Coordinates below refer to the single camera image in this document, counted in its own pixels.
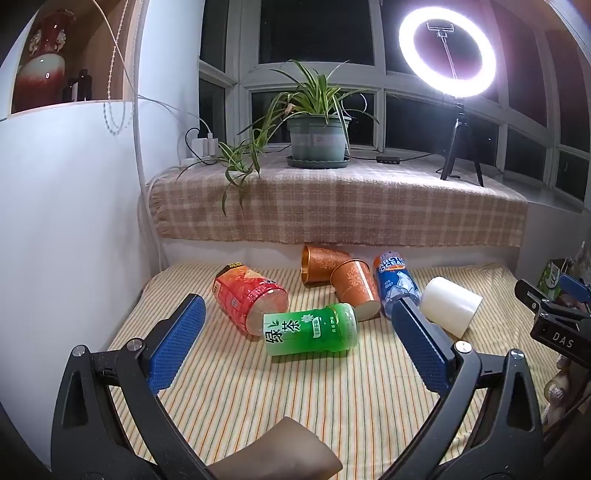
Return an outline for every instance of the light stand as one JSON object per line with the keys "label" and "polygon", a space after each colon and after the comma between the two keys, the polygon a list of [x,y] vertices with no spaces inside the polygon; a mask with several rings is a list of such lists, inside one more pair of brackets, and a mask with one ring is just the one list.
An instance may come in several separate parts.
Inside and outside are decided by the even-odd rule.
{"label": "light stand", "polygon": [[[447,34],[453,33],[453,24],[451,24],[451,27],[432,27],[427,22],[427,28],[431,31],[436,31],[437,36],[441,38],[441,42],[443,43],[443,47],[445,48],[445,52],[447,54],[447,59],[449,60],[449,65],[452,68],[452,76],[454,80],[457,80],[456,68],[453,64],[452,55],[450,54],[449,48],[447,46]],[[447,180],[448,176],[452,173],[453,165],[456,162],[456,156],[454,154],[456,148],[456,140],[460,138],[460,134],[462,132],[464,132],[463,136],[466,138],[465,141],[467,141],[468,144],[468,155],[470,156],[468,160],[472,160],[474,162],[474,168],[476,169],[476,175],[478,176],[478,183],[481,187],[483,187],[484,182],[482,180],[482,169],[480,168],[480,162],[478,162],[478,160],[476,159],[476,155],[474,152],[474,140],[472,137],[472,130],[466,122],[466,111],[464,109],[464,104],[459,101],[458,103],[456,103],[456,124],[453,127],[450,146],[447,150],[445,163],[441,170],[441,179]]]}

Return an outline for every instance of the white cylinder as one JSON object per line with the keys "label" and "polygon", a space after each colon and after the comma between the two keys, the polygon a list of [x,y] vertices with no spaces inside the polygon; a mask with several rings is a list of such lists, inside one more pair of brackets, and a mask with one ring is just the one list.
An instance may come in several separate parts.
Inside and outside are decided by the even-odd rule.
{"label": "white cylinder", "polygon": [[481,302],[480,295],[436,277],[423,290],[419,309],[428,320],[462,338]]}

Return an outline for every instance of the plaid blanket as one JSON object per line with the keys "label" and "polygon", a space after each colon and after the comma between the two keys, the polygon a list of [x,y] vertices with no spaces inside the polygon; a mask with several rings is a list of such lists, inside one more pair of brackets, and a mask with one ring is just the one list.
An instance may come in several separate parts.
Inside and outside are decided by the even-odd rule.
{"label": "plaid blanket", "polygon": [[441,181],[432,162],[401,165],[351,160],[338,170],[291,168],[284,154],[262,160],[247,182],[243,208],[221,165],[173,172],[154,185],[150,208],[164,238],[409,247],[521,245],[527,200],[456,168]]}

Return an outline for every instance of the green tea bottle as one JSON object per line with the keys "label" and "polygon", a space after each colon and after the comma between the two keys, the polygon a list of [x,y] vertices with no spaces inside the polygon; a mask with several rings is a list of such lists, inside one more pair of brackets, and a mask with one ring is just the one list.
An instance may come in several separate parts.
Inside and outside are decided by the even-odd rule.
{"label": "green tea bottle", "polygon": [[268,313],[263,318],[269,355],[341,352],[357,345],[357,321],[348,303],[307,312]]}

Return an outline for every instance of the metal screw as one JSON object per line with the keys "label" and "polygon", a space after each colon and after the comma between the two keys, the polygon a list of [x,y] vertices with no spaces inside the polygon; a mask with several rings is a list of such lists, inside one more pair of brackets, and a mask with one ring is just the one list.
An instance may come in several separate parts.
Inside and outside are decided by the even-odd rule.
{"label": "metal screw", "polygon": [[518,350],[517,348],[511,350],[511,356],[515,359],[515,360],[523,360],[525,358],[525,353],[523,353],[521,350]]}
{"label": "metal screw", "polygon": [[460,353],[470,353],[472,351],[472,345],[468,342],[456,342],[456,350]]}
{"label": "metal screw", "polygon": [[72,355],[74,355],[74,356],[82,356],[85,353],[86,353],[86,348],[84,348],[84,345],[75,346],[72,350]]}
{"label": "metal screw", "polygon": [[127,350],[131,352],[137,352],[144,343],[139,338],[133,338],[129,342],[127,342]]}

